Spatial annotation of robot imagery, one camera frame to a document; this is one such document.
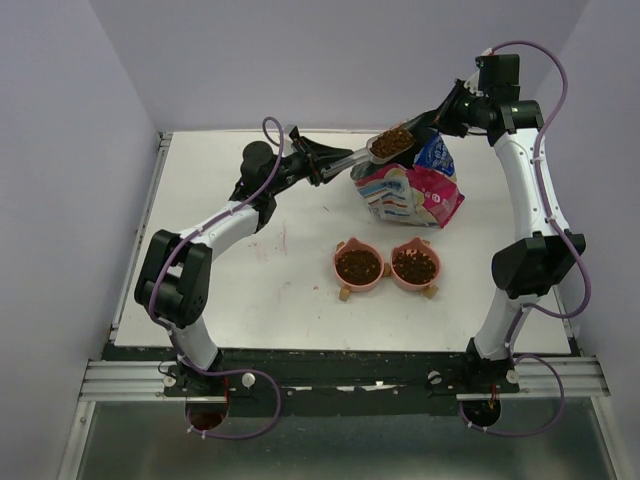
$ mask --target stain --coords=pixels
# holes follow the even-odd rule
[[[256,247],[256,259],[258,260],[258,263],[266,263],[268,261],[268,256],[267,256],[267,251],[264,248],[264,245],[255,242],[255,247]]]
[[[282,287],[278,289],[278,301],[282,300],[282,295],[284,294],[284,291],[290,286],[291,286],[291,282],[289,282],[288,280],[282,284]]]
[[[282,221],[282,251],[287,256],[287,225]]]

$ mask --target pet food bag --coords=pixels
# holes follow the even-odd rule
[[[351,179],[371,213],[382,220],[442,228],[464,200],[453,158],[434,129],[422,129],[414,145],[384,164],[373,148],[370,154],[372,161],[356,165]]]

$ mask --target metal floor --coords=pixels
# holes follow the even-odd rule
[[[499,425],[539,426],[556,405],[504,401]],[[254,440],[203,441],[187,435],[183,414],[178,404],[98,404],[78,478],[615,479],[589,399],[569,400],[553,430],[525,439],[470,431],[458,417],[419,415],[288,417]],[[246,432],[263,422],[232,419],[224,428]]]

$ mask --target light purple wall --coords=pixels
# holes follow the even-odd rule
[[[640,473],[640,35],[637,0],[592,0],[562,50],[569,97],[547,135],[563,212],[587,237],[593,300],[573,325],[598,355],[627,446]],[[549,74],[539,97],[545,111],[559,93]],[[582,300],[579,273],[562,284],[568,307]]]
[[[91,0],[163,130],[384,127],[437,107],[498,42],[559,51],[586,0]],[[524,94],[548,71],[523,55]]]
[[[86,0],[0,8],[0,476],[55,478],[156,134]]]

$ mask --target black base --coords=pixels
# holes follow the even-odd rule
[[[228,349],[215,371],[251,368],[271,375],[282,393],[282,415],[360,416],[457,414],[456,395],[518,392],[505,379],[509,362],[483,362],[473,352],[344,352],[309,350]],[[232,416],[267,417],[275,409],[271,385],[261,377],[251,388],[242,375],[203,377],[179,364],[170,369],[177,380],[168,397],[224,396]],[[224,403],[211,405],[226,411]]]
[[[502,406],[499,400],[493,403],[488,400],[476,400],[462,402],[462,410],[465,416],[479,427],[490,427],[500,420]]]

